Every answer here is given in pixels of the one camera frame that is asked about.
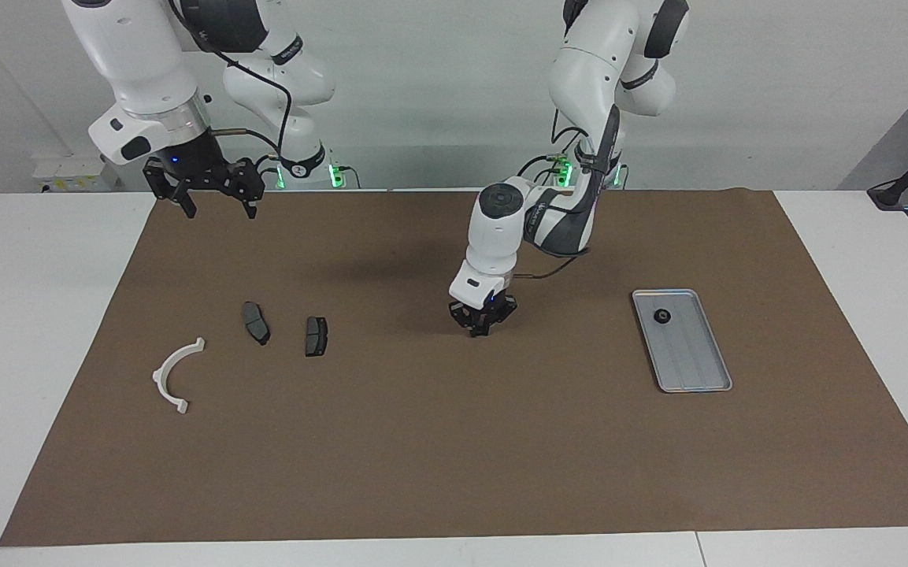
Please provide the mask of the curved dark grey brake pad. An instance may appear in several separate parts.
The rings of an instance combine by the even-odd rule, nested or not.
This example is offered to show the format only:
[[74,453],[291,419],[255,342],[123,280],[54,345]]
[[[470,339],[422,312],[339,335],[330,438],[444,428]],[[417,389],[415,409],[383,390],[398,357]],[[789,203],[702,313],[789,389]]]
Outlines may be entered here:
[[271,337],[271,330],[261,311],[261,306],[256,302],[244,302],[242,316],[245,329],[250,337],[259,345],[267,345]]

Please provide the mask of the brown table mat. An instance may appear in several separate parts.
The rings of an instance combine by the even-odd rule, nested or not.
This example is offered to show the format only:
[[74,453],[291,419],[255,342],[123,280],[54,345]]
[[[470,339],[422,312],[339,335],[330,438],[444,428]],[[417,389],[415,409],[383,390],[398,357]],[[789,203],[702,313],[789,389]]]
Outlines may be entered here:
[[[908,424],[767,191],[604,194],[480,338],[472,194],[195,201],[151,209],[0,545],[908,525]],[[640,288],[699,295],[730,391],[659,390]],[[151,374],[197,337],[180,415]]]

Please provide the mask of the white power strip box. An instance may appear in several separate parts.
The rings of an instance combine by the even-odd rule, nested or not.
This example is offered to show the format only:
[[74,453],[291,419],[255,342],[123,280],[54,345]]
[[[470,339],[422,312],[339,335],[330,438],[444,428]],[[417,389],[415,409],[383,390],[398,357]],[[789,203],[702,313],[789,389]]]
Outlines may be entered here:
[[37,191],[122,191],[124,183],[104,157],[41,157],[32,171]]

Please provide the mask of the white curved plastic bracket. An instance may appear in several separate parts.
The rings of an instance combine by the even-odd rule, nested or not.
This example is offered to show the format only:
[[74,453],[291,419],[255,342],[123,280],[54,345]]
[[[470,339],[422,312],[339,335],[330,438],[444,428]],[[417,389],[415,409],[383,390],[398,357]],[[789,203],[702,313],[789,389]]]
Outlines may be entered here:
[[158,390],[158,394],[160,394],[166,402],[170,403],[180,415],[186,415],[190,403],[186,399],[174,395],[169,390],[170,373],[172,373],[174,367],[176,367],[181,360],[188,358],[188,356],[203,352],[205,347],[206,339],[204,337],[197,337],[191,344],[181,346],[181,348],[174,350],[172,354],[163,360],[161,366],[151,374],[152,381],[154,382],[156,390]]

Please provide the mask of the silver metal tray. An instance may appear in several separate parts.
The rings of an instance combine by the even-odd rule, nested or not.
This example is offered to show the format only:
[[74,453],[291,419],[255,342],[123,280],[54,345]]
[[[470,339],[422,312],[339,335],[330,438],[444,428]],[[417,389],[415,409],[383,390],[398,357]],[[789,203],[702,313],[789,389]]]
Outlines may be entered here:
[[[660,391],[690,394],[731,390],[733,380],[694,290],[640,288],[631,298]],[[656,309],[668,309],[673,318],[666,325],[656,323]]]

